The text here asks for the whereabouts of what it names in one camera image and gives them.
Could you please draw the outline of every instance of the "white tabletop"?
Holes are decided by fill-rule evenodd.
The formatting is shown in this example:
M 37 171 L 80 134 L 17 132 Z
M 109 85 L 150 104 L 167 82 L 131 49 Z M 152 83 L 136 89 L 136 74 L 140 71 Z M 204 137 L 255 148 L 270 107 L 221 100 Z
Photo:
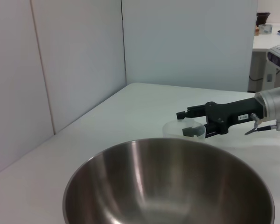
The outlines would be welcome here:
M 266 50 L 280 45 L 280 36 L 277 35 L 280 30 L 280 23 L 271 23 L 273 25 L 272 34 L 254 36 L 253 51 L 265 52 Z
M 0 224 L 64 224 L 65 186 L 79 166 L 115 144 L 161 137 L 176 112 L 208 101 L 228 103 L 251 93 L 131 84 L 0 173 Z M 205 123 L 205 118 L 197 119 Z M 280 133 L 244 136 L 252 122 L 206 141 L 250 164 L 265 180 L 280 224 Z

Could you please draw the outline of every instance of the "white partition panel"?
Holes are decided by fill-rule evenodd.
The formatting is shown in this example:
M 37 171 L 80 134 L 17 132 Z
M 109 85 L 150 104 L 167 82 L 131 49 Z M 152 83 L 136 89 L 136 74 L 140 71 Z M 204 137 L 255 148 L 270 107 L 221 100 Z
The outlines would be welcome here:
M 32 0 L 56 132 L 126 85 L 120 0 Z
M 0 0 L 0 171 L 53 136 L 29 0 Z
M 122 0 L 128 83 L 247 91 L 256 0 Z

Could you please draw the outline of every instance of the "wall seam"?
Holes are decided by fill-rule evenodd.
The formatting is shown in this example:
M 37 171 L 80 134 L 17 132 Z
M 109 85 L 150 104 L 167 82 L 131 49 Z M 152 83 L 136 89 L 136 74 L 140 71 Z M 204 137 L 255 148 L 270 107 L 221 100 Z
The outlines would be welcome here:
M 37 28 L 36 28 L 36 21 L 35 21 L 35 15 L 34 15 L 34 10 L 33 10 L 32 0 L 30 0 L 30 7 L 31 7 L 32 19 L 33 19 L 33 24 L 34 24 L 34 29 L 35 29 L 38 53 L 39 53 L 39 57 L 40 57 L 40 60 L 41 60 L 42 75 L 43 75 L 43 79 L 44 79 L 44 82 L 45 82 L 45 88 L 46 88 L 46 92 L 47 92 L 47 98 L 48 98 L 48 103 L 49 103 L 49 111 L 50 111 L 50 115 L 51 115 L 53 133 L 55 135 L 56 134 L 56 129 L 55 129 L 55 125 L 54 125 L 53 112 L 52 112 L 52 106 L 51 106 L 51 102 L 50 102 L 50 98 L 49 98 L 49 91 L 48 91 L 48 85 L 47 85 L 46 76 L 45 76 L 45 70 L 44 70 L 44 66 L 43 66 L 42 53 L 41 53 L 41 48 L 40 48 L 40 43 L 39 43 L 39 38 L 38 38 L 38 33 L 37 33 Z
M 121 4 L 121 25 L 122 25 L 122 41 L 123 41 L 123 57 L 125 62 L 125 76 L 126 76 L 126 49 L 125 49 L 125 32 L 123 27 L 123 12 L 122 12 L 122 0 L 120 0 Z

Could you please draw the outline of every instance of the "clear plastic cup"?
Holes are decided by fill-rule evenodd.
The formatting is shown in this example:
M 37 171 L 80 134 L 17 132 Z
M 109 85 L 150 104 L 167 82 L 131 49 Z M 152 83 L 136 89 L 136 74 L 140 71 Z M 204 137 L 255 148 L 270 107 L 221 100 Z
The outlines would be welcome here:
M 173 120 L 163 126 L 164 138 L 179 138 L 188 140 L 205 140 L 206 128 L 192 118 Z

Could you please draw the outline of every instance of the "bowl rim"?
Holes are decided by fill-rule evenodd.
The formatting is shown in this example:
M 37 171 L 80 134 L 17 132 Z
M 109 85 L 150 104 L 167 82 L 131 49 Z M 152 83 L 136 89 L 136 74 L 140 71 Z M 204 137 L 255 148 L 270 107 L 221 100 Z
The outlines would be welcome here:
M 132 140 L 132 141 L 126 141 L 126 142 L 122 142 L 122 143 L 119 143 L 119 144 L 116 144 L 114 146 L 111 146 L 107 149 L 104 149 L 103 151 L 95 154 L 93 157 L 91 157 L 90 159 L 88 159 L 87 161 L 85 161 L 75 172 L 74 174 L 70 177 L 68 183 L 66 184 L 66 187 L 65 187 L 65 190 L 64 190 L 64 193 L 63 193 L 63 199 L 62 199 L 62 211 L 63 211 L 63 218 L 65 220 L 65 223 L 66 224 L 71 224 L 67 218 L 67 215 L 66 215 L 66 208 L 65 208 L 65 202 L 66 202 L 66 195 L 67 195 L 67 192 L 68 192 L 68 189 L 69 189 L 69 186 L 73 180 L 73 178 L 75 177 L 75 175 L 78 173 L 78 171 L 80 171 L 80 169 L 82 167 L 84 167 L 86 165 L 86 163 L 88 163 L 90 160 L 93 160 L 95 157 L 103 154 L 105 151 L 107 150 L 110 150 L 114 147 L 119 147 L 121 145 L 126 145 L 126 144 L 130 144 L 130 143 L 133 143 L 133 142 L 139 142 L 139 141 L 146 141 L 146 140 L 178 140 L 178 141 L 186 141 L 186 142 L 193 142 L 195 144 L 200 144 L 200 145 L 204 145 L 204 146 L 207 146 L 207 147 L 211 147 L 213 148 L 214 150 L 217 150 L 217 151 L 220 151 L 221 153 L 225 154 L 225 155 L 228 155 L 228 156 L 231 156 L 233 157 L 235 160 L 238 160 L 239 162 L 243 163 L 244 165 L 247 166 L 247 168 L 259 179 L 259 181 L 263 184 L 263 186 L 265 187 L 266 189 L 266 192 L 269 196 L 269 199 L 270 199 L 270 204 L 271 204 L 271 207 L 272 207 L 272 217 L 271 217 L 271 220 L 270 220 L 270 224 L 274 224 L 274 221 L 275 221 L 275 203 L 274 203 L 274 199 L 273 199 L 273 196 L 272 196 L 272 193 L 269 189 L 269 187 L 267 186 L 267 184 L 265 183 L 265 181 L 262 179 L 262 177 L 249 165 L 247 164 L 245 161 L 243 161 L 242 159 L 238 158 L 237 156 L 231 154 L 230 152 L 226 151 L 226 150 L 223 150 L 221 148 L 218 148 L 216 146 L 213 146 L 213 145 L 210 145 L 210 144 L 207 144 L 205 142 L 199 142 L 199 141 L 190 141 L 190 140 L 187 140 L 187 139 L 179 139 L 179 138 L 146 138 L 146 139 L 136 139 L 136 140 Z

